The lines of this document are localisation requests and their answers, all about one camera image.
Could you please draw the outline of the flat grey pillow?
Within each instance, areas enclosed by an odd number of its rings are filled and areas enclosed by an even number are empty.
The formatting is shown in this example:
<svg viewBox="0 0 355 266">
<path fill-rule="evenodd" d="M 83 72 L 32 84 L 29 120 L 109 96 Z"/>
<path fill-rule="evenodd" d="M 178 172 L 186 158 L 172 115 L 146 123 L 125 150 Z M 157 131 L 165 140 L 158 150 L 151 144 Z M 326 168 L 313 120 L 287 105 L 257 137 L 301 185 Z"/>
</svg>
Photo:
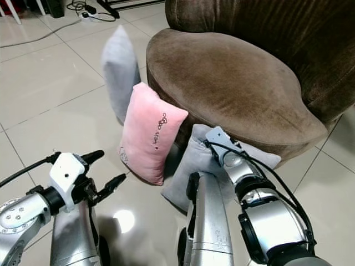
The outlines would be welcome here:
<svg viewBox="0 0 355 266">
<path fill-rule="evenodd" d="M 205 146 L 206 133 L 211 129 L 213 127 L 203 124 L 193 125 L 192 134 L 182 157 L 180 157 L 180 162 L 176 161 L 176 156 L 170 156 L 166 162 L 167 168 L 173 167 L 175 170 L 171 172 L 172 176 L 168 176 L 165 180 L 161 195 L 183 215 L 186 215 L 188 207 L 192 205 L 187 197 L 187 185 L 193 172 L 203 171 L 215 175 L 220 183 L 224 204 L 228 205 L 230 202 L 236 201 L 233 183 L 229 180 L 224 169 L 216 162 L 211 149 Z"/>
</svg>

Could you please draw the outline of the brown velvet sofa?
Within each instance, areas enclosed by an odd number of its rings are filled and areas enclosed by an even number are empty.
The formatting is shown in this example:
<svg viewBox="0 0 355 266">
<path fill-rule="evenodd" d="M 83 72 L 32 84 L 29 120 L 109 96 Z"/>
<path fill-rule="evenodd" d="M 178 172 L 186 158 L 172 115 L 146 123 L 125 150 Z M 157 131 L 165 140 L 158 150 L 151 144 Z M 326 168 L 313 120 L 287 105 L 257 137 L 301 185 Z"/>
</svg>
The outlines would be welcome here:
<svg viewBox="0 0 355 266">
<path fill-rule="evenodd" d="M 355 105 L 355 0 L 165 0 L 147 81 L 193 125 L 290 160 Z"/>
</svg>

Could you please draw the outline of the white chair leg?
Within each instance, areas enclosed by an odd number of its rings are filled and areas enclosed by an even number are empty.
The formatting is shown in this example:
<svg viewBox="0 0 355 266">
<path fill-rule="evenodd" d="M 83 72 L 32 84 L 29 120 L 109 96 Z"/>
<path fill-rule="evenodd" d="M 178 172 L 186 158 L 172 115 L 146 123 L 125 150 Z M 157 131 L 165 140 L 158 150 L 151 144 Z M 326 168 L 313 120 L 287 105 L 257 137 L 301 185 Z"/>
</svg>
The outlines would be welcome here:
<svg viewBox="0 0 355 266">
<path fill-rule="evenodd" d="M 8 11 L 10 12 L 11 15 L 18 16 L 18 11 L 17 11 L 16 5 L 15 5 L 15 3 L 13 3 L 12 0 L 2 0 L 2 2 L 5 3 L 5 5 L 8 8 Z"/>
</svg>

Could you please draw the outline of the silver left robot leg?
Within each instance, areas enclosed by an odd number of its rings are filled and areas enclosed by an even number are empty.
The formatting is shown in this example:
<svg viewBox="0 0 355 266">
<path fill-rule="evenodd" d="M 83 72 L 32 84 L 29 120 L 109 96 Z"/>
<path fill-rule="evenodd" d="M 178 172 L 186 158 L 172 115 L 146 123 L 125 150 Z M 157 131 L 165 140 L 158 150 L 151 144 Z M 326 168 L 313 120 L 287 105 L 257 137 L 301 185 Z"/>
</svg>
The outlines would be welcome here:
<svg viewBox="0 0 355 266">
<path fill-rule="evenodd" d="M 106 239 L 99 235 L 87 201 L 59 211 L 53 223 L 50 266 L 110 266 Z"/>
</svg>

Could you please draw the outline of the black box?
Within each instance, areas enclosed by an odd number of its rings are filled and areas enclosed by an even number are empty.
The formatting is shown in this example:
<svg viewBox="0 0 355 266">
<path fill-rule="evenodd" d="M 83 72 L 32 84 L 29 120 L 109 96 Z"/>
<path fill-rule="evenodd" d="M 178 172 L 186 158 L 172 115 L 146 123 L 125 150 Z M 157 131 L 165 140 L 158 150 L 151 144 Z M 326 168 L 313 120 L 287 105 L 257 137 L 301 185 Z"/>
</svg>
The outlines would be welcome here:
<svg viewBox="0 0 355 266">
<path fill-rule="evenodd" d="M 61 18 L 64 16 L 63 0 L 45 0 L 46 7 L 53 18 Z"/>
</svg>

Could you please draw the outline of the pink embroidered pillow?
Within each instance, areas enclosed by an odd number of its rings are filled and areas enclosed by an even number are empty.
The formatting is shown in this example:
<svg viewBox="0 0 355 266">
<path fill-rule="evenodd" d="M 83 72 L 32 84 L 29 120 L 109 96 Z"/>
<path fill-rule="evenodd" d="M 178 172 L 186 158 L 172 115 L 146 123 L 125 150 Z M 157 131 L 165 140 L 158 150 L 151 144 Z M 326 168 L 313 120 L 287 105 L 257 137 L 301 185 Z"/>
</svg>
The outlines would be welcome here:
<svg viewBox="0 0 355 266">
<path fill-rule="evenodd" d="M 122 163 L 144 182 L 163 185 L 167 156 L 188 114 L 146 83 L 135 85 L 118 149 Z"/>
</svg>

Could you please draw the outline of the silver right robot leg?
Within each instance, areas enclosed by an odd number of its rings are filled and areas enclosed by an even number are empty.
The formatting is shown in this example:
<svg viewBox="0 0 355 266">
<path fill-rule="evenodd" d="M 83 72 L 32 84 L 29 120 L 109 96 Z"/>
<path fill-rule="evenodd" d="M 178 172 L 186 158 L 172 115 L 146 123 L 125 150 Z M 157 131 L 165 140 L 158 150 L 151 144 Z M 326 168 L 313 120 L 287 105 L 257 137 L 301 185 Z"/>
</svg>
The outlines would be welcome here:
<svg viewBox="0 0 355 266">
<path fill-rule="evenodd" d="M 189 222 L 180 231 L 179 266 L 234 266 L 228 217 L 220 183 L 208 172 L 193 172 L 186 195 Z"/>
</svg>

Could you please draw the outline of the black metal stand base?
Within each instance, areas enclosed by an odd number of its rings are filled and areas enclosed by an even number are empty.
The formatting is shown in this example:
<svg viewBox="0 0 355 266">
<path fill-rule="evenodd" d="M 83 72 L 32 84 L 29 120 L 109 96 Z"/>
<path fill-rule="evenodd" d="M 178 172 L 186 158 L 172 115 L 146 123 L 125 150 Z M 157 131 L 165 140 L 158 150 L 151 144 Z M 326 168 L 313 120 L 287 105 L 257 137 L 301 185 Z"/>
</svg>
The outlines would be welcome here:
<svg viewBox="0 0 355 266">
<path fill-rule="evenodd" d="M 96 0 L 96 2 L 114 18 L 121 18 L 119 11 L 149 7 L 165 0 Z"/>
</svg>

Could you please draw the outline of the tall grey pillow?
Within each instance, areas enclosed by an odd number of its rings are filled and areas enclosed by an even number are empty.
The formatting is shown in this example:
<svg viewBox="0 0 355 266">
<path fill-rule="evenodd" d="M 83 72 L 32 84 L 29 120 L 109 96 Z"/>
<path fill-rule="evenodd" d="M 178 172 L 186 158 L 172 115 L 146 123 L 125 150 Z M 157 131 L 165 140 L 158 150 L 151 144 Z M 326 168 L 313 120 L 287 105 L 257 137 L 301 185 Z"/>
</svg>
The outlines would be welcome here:
<svg viewBox="0 0 355 266">
<path fill-rule="evenodd" d="M 139 63 L 124 26 L 120 25 L 107 40 L 101 69 L 109 102 L 119 124 L 124 124 L 134 86 L 140 83 Z"/>
</svg>

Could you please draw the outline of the silver robot leg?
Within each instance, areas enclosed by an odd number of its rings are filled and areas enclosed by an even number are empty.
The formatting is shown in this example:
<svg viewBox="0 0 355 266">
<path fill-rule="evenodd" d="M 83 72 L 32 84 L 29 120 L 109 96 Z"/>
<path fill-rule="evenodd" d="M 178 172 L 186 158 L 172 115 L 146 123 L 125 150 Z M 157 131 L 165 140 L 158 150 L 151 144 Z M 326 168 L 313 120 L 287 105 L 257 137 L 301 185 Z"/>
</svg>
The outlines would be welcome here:
<svg viewBox="0 0 355 266">
<path fill-rule="evenodd" d="M 228 217 L 220 183 L 208 172 L 193 172 L 186 195 L 189 222 L 180 231 L 179 266 L 234 266 Z"/>
<path fill-rule="evenodd" d="M 53 223 L 50 266 L 110 266 L 106 239 L 99 235 L 87 201 L 59 211 Z"/>
</svg>

